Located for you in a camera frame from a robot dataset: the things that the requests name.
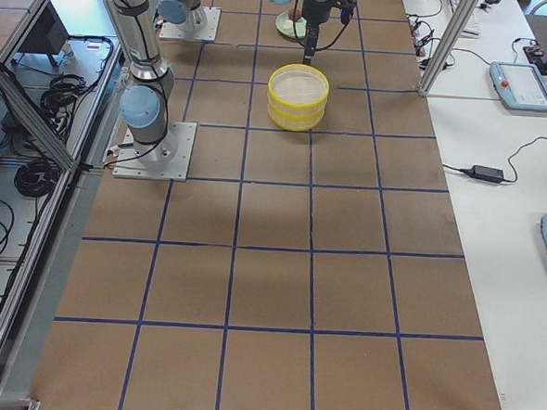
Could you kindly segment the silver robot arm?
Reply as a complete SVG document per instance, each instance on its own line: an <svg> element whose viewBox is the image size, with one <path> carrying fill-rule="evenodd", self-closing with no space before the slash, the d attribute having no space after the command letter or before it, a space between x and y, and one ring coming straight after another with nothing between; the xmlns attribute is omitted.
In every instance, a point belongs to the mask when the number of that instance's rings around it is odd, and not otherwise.
<svg viewBox="0 0 547 410"><path fill-rule="evenodd" d="M146 167L164 167L175 156L177 139L171 137L170 102L173 69L162 58L159 39L150 14L149 0L105 0L110 6L113 27L130 61L132 75L120 101L120 113L134 140L134 157ZM168 4L168 22L186 24L190 15L202 10L200 0L161 0ZM338 0L268 0L275 5L291 1L302 3L307 20L304 61L311 62L317 51L321 24Z"/></svg>
<svg viewBox="0 0 547 410"><path fill-rule="evenodd" d="M198 32L208 24L200 0L159 0L157 13L184 33Z"/></svg>

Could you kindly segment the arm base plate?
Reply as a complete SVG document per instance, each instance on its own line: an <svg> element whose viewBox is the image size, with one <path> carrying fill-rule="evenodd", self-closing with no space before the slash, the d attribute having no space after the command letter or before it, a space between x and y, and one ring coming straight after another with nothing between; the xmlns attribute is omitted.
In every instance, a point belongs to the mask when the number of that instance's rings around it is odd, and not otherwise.
<svg viewBox="0 0 547 410"><path fill-rule="evenodd" d="M160 6L159 14L164 21L159 31L160 40L213 43L222 10L211 6L200 6L194 10Z"/></svg>
<svg viewBox="0 0 547 410"><path fill-rule="evenodd" d="M123 148L112 174L117 178L186 181L196 134L195 123L171 122L165 139L144 157L135 158L146 152L140 144Z"/></svg>

